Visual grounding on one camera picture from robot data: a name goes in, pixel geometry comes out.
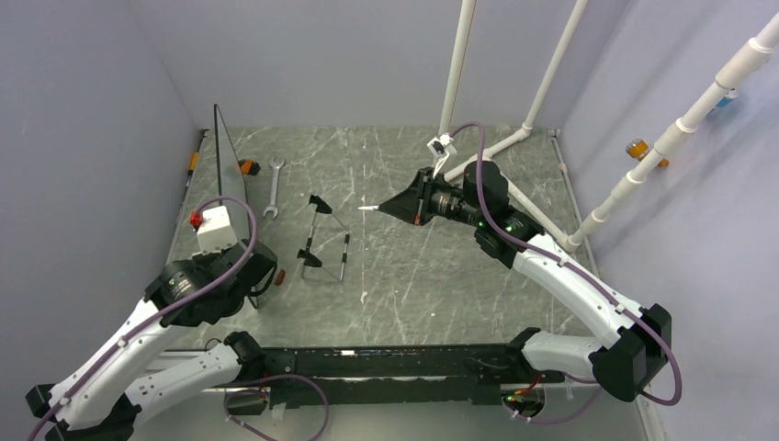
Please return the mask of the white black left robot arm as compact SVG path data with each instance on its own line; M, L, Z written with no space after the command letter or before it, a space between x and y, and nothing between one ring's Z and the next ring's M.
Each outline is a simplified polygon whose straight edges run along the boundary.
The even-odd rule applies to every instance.
M127 440L136 426L202 390L255 384L265 354L246 331L155 374L146 368L178 338L201 324L239 312L245 299L270 287L277 256L264 244L240 240L224 250L167 264L145 289L130 317L73 374L26 395L48 440Z

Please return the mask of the red marker cap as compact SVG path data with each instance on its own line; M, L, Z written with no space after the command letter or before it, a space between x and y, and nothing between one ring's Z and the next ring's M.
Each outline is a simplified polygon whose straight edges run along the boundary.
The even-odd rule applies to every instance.
M276 277L274 279L274 285L277 286L277 287L281 286L283 284L284 280L285 280L285 277L286 277L286 271L284 269L280 269L277 272L277 275L276 275Z

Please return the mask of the white framed whiteboard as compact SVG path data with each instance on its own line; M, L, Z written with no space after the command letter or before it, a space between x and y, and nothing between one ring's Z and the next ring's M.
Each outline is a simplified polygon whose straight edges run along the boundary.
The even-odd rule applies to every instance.
M220 196L227 196L247 202L247 192L243 172L235 151L230 133L225 124L218 104L213 105L213 134L217 161L217 180ZM236 237L242 241L250 238L250 218L246 210L235 202L222 200L221 205L227 208L231 226Z

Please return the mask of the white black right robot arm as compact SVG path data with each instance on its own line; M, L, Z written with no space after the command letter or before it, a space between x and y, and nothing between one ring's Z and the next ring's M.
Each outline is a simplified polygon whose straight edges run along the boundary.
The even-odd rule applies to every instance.
M539 371L558 371L631 402L669 365L670 313L658 303L644 307L625 297L572 259L537 221L511 205L508 181L496 163L471 162L461 186L421 168L406 189L374 209L413 226L441 217L472 227L482 252L536 282L590 330L589 337L522 331L505 359L512 378L528 381Z

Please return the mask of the wire whiteboard stand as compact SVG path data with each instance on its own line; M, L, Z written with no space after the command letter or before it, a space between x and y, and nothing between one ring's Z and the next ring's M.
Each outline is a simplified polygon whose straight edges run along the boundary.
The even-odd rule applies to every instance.
M329 276L343 284L352 234L321 196L309 194L308 204L313 212L306 241L297 251L301 263L299 276L303 280L322 280Z

